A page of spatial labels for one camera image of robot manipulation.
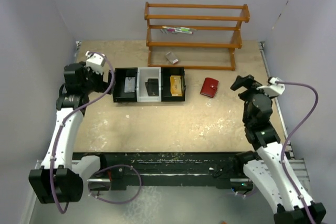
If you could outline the red leather card holder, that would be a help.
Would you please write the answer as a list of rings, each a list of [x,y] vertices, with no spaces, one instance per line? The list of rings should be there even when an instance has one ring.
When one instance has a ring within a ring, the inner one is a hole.
[[[209,98],[213,98],[218,89],[219,81],[213,78],[205,78],[200,94]]]

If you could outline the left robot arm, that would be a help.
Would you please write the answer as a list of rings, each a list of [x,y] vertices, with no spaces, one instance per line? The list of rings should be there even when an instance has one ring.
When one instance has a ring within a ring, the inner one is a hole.
[[[64,83],[56,100],[56,124],[48,151],[39,168],[29,172],[28,180],[42,204],[78,202],[83,194],[84,171],[89,168],[96,178],[108,172],[107,163],[98,157],[82,159],[72,165],[74,144],[87,106],[92,104],[89,94],[111,94],[113,70],[108,81],[103,80],[105,63],[91,60],[72,63],[64,67]]]

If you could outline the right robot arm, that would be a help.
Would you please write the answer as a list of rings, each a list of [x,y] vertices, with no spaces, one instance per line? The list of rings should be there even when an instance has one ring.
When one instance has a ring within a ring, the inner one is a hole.
[[[252,75],[237,76],[231,86],[245,91],[238,96],[244,102],[245,137],[253,151],[236,156],[234,173],[248,177],[270,205],[275,223],[322,223],[326,209],[306,191],[286,157],[289,140],[281,143],[270,122],[273,99],[282,95],[288,82],[270,77],[267,85]]]

